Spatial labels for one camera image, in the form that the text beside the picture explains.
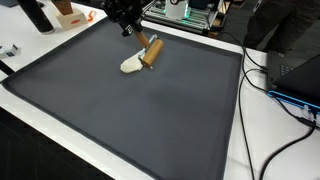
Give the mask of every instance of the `white object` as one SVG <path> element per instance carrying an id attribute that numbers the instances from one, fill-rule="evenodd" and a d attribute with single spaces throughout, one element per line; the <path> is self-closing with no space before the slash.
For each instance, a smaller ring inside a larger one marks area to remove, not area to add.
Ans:
<path id="1" fill-rule="evenodd" d="M 139 53 L 135 54 L 134 56 L 130 57 L 129 59 L 125 60 L 121 66 L 120 70 L 124 73 L 132 73 L 135 71 L 140 71 L 142 69 L 142 64 L 138 59 Z"/>
<path id="2" fill-rule="evenodd" d="M 313 114 L 310 112 L 309 106 L 308 105 L 304 105 L 304 108 L 302 109 L 303 111 L 303 117 L 305 117 L 306 119 L 313 121 L 314 117 Z"/>
<path id="3" fill-rule="evenodd" d="M 188 0 L 177 2 L 177 0 L 166 1 L 166 17 L 169 19 L 181 20 L 190 13 Z"/>
<path id="4" fill-rule="evenodd" d="M 94 9 L 75 3 L 73 3 L 73 6 L 77 7 L 85 14 L 88 14 Z M 49 8 L 51 7 L 45 6 L 43 10 L 53 26 L 58 27 L 59 23 L 55 18 L 54 13 L 48 13 Z M 97 16 L 94 18 L 94 22 L 89 23 L 88 26 L 93 26 L 96 22 L 106 17 L 104 11 L 99 9 L 94 10 L 97 12 Z M 70 31 L 61 31 L 57 28 L 56 32 L 52 35 L 41 36 L 31 23 L 23 23 L 28 22 L 28 17 L 23 14 L 23 11 L 19 6 L 13 8 L 0 6 L 0 12 L 1 17 L 6 19 L 5 25 L 0 26 L 1 42 L 15 42 L 19 47 L 23 48 L 21 55 L 3 60 L 15 71 L 87 29 L 87 26 L 81 26 Z M 143 21 L 142 25 L 146 28 L 203 43 L 208 46 L 242 53 L 242 48 L 233 44 L 209 39 L 207 37 L 147 21 Z M 265 53 L 251 49 L 248 49 L 248 53 L 257 63 L 261 65 L 266 64 L 267 56 Z M 255 65 L 250 63 L 247 57 L 244 66 L 246 69 L 255 68 Z M 255 73 L 249 74 L 248 76 L 255 85 L 262 87 L 265 85 L 264 76 Z M 242 87 L 241 97 L 244 123 L 255 175 L 257 177 L 260 173 L 262 163 L 270 153 L 285 143 L 301 137 L 308 131 L 308 128 L 292 119 L 292 117 L 287 115 L 273 100 L 260 93 L 258 90 L 255 90 L 247 83 L 244 83 Z M 77 133 L 72 128 L 69 128 L 31 104 L 12 95 L 1 85 L 0 106 L 116 180 L 152 179 L 146 173 L 102 148 L 87 137 Z M 289 109 L 298 111 L 299 108 L 289 106 Z M 307 140 L 302 141 L 295 146 L 290 147 L 290 150 L 279 154 L 268 167 L 265 175 L 266 179 L 317 179 L 319 177 L 320 163 L 319 158 L 315 158 L 314 155 L 319 154 L 319 139 L 320 133 L 319 131 L 315 131 Z M 234 114 L 224 175 L 224 180 L 235 179 L 251 179 L 238 108 L 235 110 Z"/>
<path id="5" fill-rule="evenodd" d="M 68 15 L 62 15 L 60 12 L 56 13 L 56 17 L 65 31 L 88 24 L 83 12 L 77 8 L 73 8 L 72 10 L 73 13 Z"/>
<path id="6" fill-rule="evenodd" d="M 317 124 L 318 124 L 318 126 L 320 125 L 320 114 L 317 114 L 317 116 L 316 116 L 316 122 L 317 122 Z"/>
<path id="7" fill-rule="evenodd" d="M 12 45 L 11 48 L 7 48 L 0 45 L 0 59 L 15 56 L 17 54 L 18 48 L 16 45 Z"/>

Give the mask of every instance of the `black mat border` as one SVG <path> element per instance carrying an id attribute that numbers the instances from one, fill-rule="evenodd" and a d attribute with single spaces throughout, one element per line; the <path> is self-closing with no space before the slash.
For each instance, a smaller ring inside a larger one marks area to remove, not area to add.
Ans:
<path id="1" fill-rule="evenodd" d="M 103 148 L 105 148 L 106 150 L 110 151 L 111 153 L 113 153 L 114 155 L 118 156 L 119 158 L 127 161 L 128 163 L 130 163 L 131 165 L 135 166 L 136 168 L 138 168 L 139 170 L 143 171 L 144 173 L 148 174 L 149 176 L 151 176 L 152 178 L 155 178 L 155 179 L 159 179 L 159 180 L 162 180 L 162 179 L 165 179 L 159 175 L 157 175 L 156 173 L 152 172 L 151 170 L 145 168 L 143 165 L 137 163 L 136 161 L 132 160 L 130 157 L 126 156 L 125 154 L 122 154 L 121 152 L 117 151 L 116 149 L 114 149 L 112 146 L 100 141 L 99 139 L 97 139 L 96 137 L 94 136 L 91 136 L 90 134 L 86 133 L 85 131 L 77 128 L 76 126 L 74 126 L 73 124 L 69 123 L 67 120 L 65 120 L 64 118 L 58 116 L 57 114 L 47 110 L 46 108 L 43 108 L 41 107 L 39 104 L 29 100 L 28 98 L 24 97 L 23 95 L 19 94 L 14 88 L 11 88 L 10 87 L 10 81 L 13 81 L 14 79 L 16 78 L 19 78 L 23 73 L 31 70 L 33 67 L 45 62 L 45 60 L 50 57 L 50 56 L 53 56 L 56 52 L 62 50 L 64 47 L 66 46 L 69 46 L 69 45 L 72 45 L 73 43 L 76 43 L 77 40 L 79 40 L 79 38 L 81 38 L 82 36 L 85 36 L 87 33 L 91 33 L 91 31 L 93 31 L 95 28 L 99 28 L 102 24 L 104 23 L 110 23 L 110 21 L 105 18 L 103 20 L 100 20 L 99 22 L 97 22 L 96 24 L 92 25 L 90 28 L 80 32 L 79 34 L 77 34 L 76 36 L 70 38 L 69 40 L 67 40 L 66 42 L 64 42 L 63 44 L 57 46 L 56 48 L 54 48 L 52 51 L 49 51 L 48 53 L 46 53 L 45 55 L 41 56 L 40 58 L 38 58 L 37 60 L 33 61 L 32 63 L 28 64 L 27 66 L 21 68 L 20 70 L 16 71 L 14 74 L 10 75 L 9 77 L 7 77 L 6 79 L 4 79 L 1 84 L 3 85 L 3 87 L 11 92 L 12 94 L 14 94 L 15 96 L 19 97 L 20 99 L 28 102 L 29 104 L 35 106 L 36 108 L 38 108 L 39 110 L 43 111 L 44 113 L 52 116 L 53 118 L 59 120 L 60 122 L 62 122 L 63 124 L 67 125 L 68 127 L 72 128 L 73 130 L 79 132 L 80 134 L 82 134 L 83 136 L 87 137 L 88 139 L 96 142 L 97 144 L 101 145 Z M 157 32 L 157 30 L 153 30 L 153 29 L 149 29 L 149 28 L 145 28 L 145 31 L 154 31 L 154 32 Z M 217 47 L 214 47 L 214 46 L 210 46 L 210 45 L 206 45 L 206 44 L 203 44 L 203 43 L 200 43 L 200 42 L 196 42 L 196 41 L 192 41 L 192 40 L 189 40 L 189 39 L 185 39 L 185 38 L 181 38 L 181 37 L 177 37 L 177 36 L 174 36 L 174 35 L 171 35 L 171 34 L 167 34 L 169 36 L 173 36 L 174 39 L 180 39 L 182 41 L 187 41 L 187 42 L 192 42 L 192 43 L 196 43 L 197 45 L 200 45 L 201 47 L 209 47 L 211 48 L 213 51 L 214 49 L 216 49 L 215 53 L 217 54 L 222 54 L 222 55 L 238 55 L 239 56 L 239 61 L 241 61 L 241 57 L 242 57 L 242 54 L 238 54 L 238 53 L 234 53 L 234 52 L 230 52 L 230 51 L 227 51 L 227 50 L 224 50 L 224 49 L 219 49 Z M 241 63 L 243 62 L 240 62 L 240 66 L 239 68 L 237 69 L 237 72 L 235 72 L 236 74 L 238 74 L 239 78 L 240 78 L 240 67 L 241 67 Z M 235 92 L 235 96 L 238 95 L 238 89 L 234 89 Z M 233 113 L 232 113 L 232 117 L 234 116 L 234 112 L 235 112 L 235 106 L 236 106 L 236 97 L 234 98 L 234 102 L 233 102 Z M 227 136 L 227 143 L 225 144 L 226 146 L 226 153 L 225 153 L 225 158 L 224 159 L 227 159 L 227 154 L 228 154 L 228 147 L 229 147 L 229 141 L 230 141 L 230 135 L 231 135 L 231 131 L 232 131 L 232 123 L 231 123 L 231 126 L 230 126 L 230 129 L 228 129 L 228 134 L 225 134 Z M 224 161 L 224 164 L 223 164 L 223 172 L 225 171 L 225 165 L 226 165 L 226 160 Z"/>

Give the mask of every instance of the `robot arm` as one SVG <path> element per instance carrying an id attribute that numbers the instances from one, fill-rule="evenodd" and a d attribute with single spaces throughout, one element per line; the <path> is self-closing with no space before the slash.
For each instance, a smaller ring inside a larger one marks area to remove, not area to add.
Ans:
<path id="1" fill-rule="evenodd" d="M 141 32 L 142 5 L 140 0 L 104 0 L 102 8 L 113 23 L 119 23 L 124 37 Z"/>

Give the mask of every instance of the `gray mat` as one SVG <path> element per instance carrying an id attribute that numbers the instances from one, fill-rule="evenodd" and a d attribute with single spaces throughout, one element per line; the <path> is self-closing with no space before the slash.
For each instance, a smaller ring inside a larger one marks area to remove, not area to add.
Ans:
<path id="1" fill-rule="evenodd" d="M 141 47 L 121 32 L 105 20 L 3 84 L 156 179 L 222 179 L 241 55 L 145 29 L 164 49 L 123 74 Z"/>

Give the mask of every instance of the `black bottle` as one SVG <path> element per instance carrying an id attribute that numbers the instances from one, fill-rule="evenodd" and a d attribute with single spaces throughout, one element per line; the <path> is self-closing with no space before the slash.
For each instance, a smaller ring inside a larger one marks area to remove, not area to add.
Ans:
<path id="1" fill-rule="evenodd" d="M 36 0 L 17 0 L 23 11 L 42 34 L 51 34 L 54 28 Z"/>

